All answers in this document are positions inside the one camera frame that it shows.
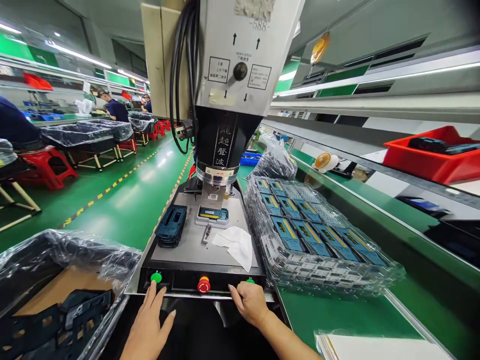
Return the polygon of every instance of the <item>cap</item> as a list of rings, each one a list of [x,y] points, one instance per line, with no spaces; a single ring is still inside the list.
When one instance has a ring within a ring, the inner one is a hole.
[[[100,96],[102,96],[102,94],[110,94],[110,92],[107,90],[99,89],[97,91],[96,97],[100,99]]]

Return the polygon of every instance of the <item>plastic tray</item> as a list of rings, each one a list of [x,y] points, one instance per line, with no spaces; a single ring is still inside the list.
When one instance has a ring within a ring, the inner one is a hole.
[[[454,126],[445,126],[386,142],[384,145],[388,151],[383,164],[442,184],[480,177],[480,149],[446,155],[408,147],[410,139],[420,137],[442,140],[449,145],[478,143],[471,138],[459,136]]]

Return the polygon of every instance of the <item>black knob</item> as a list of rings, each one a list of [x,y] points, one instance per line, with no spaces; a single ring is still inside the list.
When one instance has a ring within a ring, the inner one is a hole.
[[[248,72],[249,72],[249,68],[247,67],[247,64],[244,62],[239,62],[233,68],[233,77],[237,81],[242,81],[243,79],[245,79]]]

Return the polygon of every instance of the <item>yellow black floor tape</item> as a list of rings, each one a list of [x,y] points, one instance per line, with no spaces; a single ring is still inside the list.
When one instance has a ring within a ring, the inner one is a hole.
[[[187,169],[187,166],[189,164],[189,161],[190,161],[190,158],[192,157],[192,154],[194,153],[194,151],[190,151],[190,155],[188,155],[188,158],[186,159],[185,161],[185,165],[183,166],[183,169],[181,170],[181,173],[180,175],[178,176],[178,179],[176,180],[176,183],[175,183],[175,186],[173,187],[171,193],[170,193],[170,196],[168,197],[168,200],[166,201],[165,203],[165,206],[163,207],[163,210],[161,211],[161,214],[160,216],[158,217],[158,221],[160,221],[160,219],[162,218],[162,215],[164,214],[165,210],[167,209],[167,205],[169,204],[169,201],[170,199],[172,198],[172,196],[175,194],[175,191],[177,190],[177,188],[179,187],[180,185],[180,180],[182,180],[183,176],[184,176],[184,173],[185,173],[185,170]],[[153,231],[152,231],[152,235],[153,233],[155,232],[155,229],[157,227],[157,224],[155,224],[155,226],[153,227]]]
[[[170,139],[168,140],[167,142],[165,142],[164,144],[162,144],[162,146],[160,146],[156,151],[154,151],[150,156],[148,156],[147,158],[145,158],[143,161],[141,161],[139,164],[137,164],[137,166],[135,166],[132,170],[130,170],[129,172],[127,172],[125,175],[123,175],[121,178],[119,178],[117,181],[115,181],[110,187],[108,187],[107,189],[105,189],[104,192],[102,192],[101,194],[98,194],[94,199],[92,199],[91,201],[89,201],[85,206],[82,206],[80,208],[80,210],[78,210],[76,213],[74,213],[72,216],[70,216],[67,220],[65,220],[62,224],[60,224],[57,229],[64,229],[68,224],[70,224],[73,220],[75,220],[76,218],[78,218],[80,216],[80,214],[84,213],[85,210],[87,210],[88,208],[90,208],[93,204],[95,204],[98,200],[100,200],[101,198],[103,198],[105,195],[107,195],[110,190],[112,190],[113,188],[115,188],[116,186],[118,186],[124,179],[128,178],[128,176],[133,173],[134,171],[137,171],[137,169],[139,167],[141,167],[143,164],[145,164],[148,160],[150,160],[153,156],[155,156],[162,148],[164,148],[168,143],[170,143],[173,139]]]

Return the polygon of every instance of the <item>green button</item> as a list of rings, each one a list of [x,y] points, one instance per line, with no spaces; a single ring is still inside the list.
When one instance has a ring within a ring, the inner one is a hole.
[[[155,281],[157,284],[162,282],[162,274],[159,272],[155,272],[150,276],[151,281]]]

